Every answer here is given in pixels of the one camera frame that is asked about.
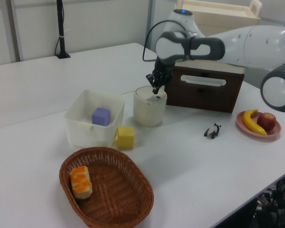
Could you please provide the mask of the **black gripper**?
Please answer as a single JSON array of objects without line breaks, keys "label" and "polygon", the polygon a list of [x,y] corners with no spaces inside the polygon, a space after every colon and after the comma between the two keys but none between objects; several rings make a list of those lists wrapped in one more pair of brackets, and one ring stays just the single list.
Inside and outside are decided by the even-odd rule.
[{"label": "black gripper", "polygon": [[173,68],[174,64],[165,64],[159,58],[156,58],[152,74],[146,76],[153,87],[152,92],[154,94],[158,94],[159,89],[171,81]]}]

